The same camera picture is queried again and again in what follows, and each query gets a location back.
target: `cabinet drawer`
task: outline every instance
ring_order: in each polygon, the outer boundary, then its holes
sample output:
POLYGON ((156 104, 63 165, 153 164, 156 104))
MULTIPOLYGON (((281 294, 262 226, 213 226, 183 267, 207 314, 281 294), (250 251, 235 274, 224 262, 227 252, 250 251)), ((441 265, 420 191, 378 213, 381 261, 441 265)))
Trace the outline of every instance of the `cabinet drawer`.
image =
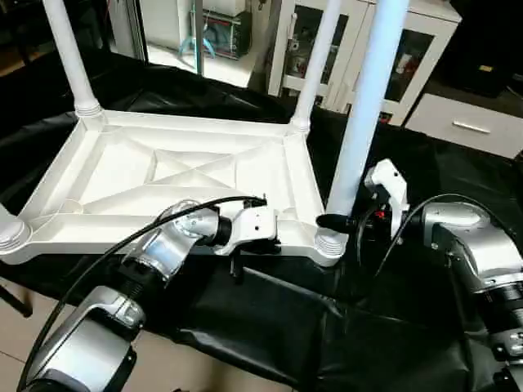
POLYGON ((407 128, 492 154, 523 150, 523 119, 425 94, 407 128))

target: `tile floor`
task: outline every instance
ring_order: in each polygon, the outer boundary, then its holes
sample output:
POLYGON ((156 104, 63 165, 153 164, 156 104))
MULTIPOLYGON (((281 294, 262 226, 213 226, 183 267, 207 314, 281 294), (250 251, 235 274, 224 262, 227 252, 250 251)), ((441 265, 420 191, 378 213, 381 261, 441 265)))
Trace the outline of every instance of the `tile floor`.
MULTIPOLYGON (((203 75, 205 78, 219 80, 233 86, 246 87, 256 62, 259 44, 254 44, 251 51, 239 60, 231 60, 217 56, 206 55, 203 58, 203 75)), ((180 56, 177 51, 147 44, 149 61, 153 64, 170 65, 186 71, 194 71, 194 55, 191 53, 180 56)))
MULTIPOLYGON (((20 297, 21 287, 0 278, 0 284, 20 297)), ((23 318, 0 301, 0 392, 14 392, 33 340, 56 303, 33 293, 34 314, 23 318)), ((63 320, 73 309, 68 307, 63 320)), ((205 354, 148 332, 135 342, 138 360, 124 392, 291 392, 273 381, 240 371, 205 354)))

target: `glass cabinet door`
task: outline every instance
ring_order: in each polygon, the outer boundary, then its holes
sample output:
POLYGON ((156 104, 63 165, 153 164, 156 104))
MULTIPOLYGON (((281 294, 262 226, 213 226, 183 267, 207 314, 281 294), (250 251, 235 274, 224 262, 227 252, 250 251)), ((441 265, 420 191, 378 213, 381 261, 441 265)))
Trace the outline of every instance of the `glass cabinet door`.
MULTIPOLYGON (((333 107, 346 112, 355 99, 364 54, 376 6, 370 5, 361 33, 348 61, 333 107)), ((449 42, 457 22, 409 12, 392 67, 383 111, 392 115, 391 124, 400 125, 431 75, 449 42)))
MULTIPOLYGON (((302 89, 312 47, 326 5, 326 0, 282 2, 270 72, 271 95, 280 95, 282 89, 294 91, 302 89)), ((368 6, 367 3, 358 0, 342 2, 341 15, 337 21, 329 57, 321 77, 318 91, 320 96, 328 95, 331 80, 339 81, 342 78, 368 6)))
MULTIPOLYGON (((285 74, 295 78, 304 78, 323 12, 299 5, 295 7, 294 11, 296 13, 296 24, 294 25, 293 38, 288 41, 288 48, 285 52, 285 74)), ((329 83, 348 20, 347 15, 340 15, 337 21, 329 58, 321 77, 323 84, 329 83)))
POLYGON ((403 30, 385 94, 386 100, 401 101, 433 40, 433 35, 403 30))

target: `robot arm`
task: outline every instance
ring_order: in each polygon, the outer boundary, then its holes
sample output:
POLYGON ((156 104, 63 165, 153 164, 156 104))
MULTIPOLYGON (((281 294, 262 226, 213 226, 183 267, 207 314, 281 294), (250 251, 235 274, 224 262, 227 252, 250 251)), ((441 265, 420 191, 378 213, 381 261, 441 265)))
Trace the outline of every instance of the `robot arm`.
MULTIPOLYGON (((365 185, 388 193, 394 236, 409 208, 405 181, 385 160, 369 171, 365 185)), ((516 244, 470 203, 429 203, 419 218, 414 225, 424 244, 452 258, 487 327, 494 357, 507 365, 494 375, 499 390, 523 391, 523 258, 516 244)))
MULTIPOLYGON (((180 202, 159 218, 195 205, 180 202)), ((149 232, 124 257, 117 287, 96 287, 46 341, 25 391, 120 391, 136 362, 132 342, 145 323, 141 303, 161 294, 192 247, 227 256, 242 243, 275 238, 275 212, 267 207, 245 208, 233 220, 205 208, 149 232)))

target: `black cloth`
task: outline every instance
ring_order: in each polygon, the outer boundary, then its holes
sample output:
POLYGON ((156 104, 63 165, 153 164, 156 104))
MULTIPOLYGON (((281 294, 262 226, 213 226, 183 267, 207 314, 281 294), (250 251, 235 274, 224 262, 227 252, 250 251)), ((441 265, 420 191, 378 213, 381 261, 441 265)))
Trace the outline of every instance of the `black cloth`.
MULTIPOLYGON (((98 51, 84 52, 93 90, 106 109, 286 123, 279 100, 192 73, 98 51)), ((57 54, 0 78, 0 202, 18 212, 75 124, 57 54)), ((346 119, 316 109, 308 147, 322 198, 328 195, 346 119)), ((412 204, 459 192, 487 204, 523 244, 521 167, 491 154, 380 125, 368 165, 391 158, 409 183, 412 204)), ((368 200, 363 194, 360 211, 368 200)), ((353 247, 336 268, 296 257, 242 257, 242 283, 221 258, 190 257, 147 328, 225 362, 299 390, 480 391, 498 364, 449 262, 416 241, 393 253, 373 281, 384 245, 353 247)), ((92 256, 39 256, 0 263, 0 274, 59 297, 92 256)), ((86 280, 74 303, 110 281, 116 263, 86 280)))

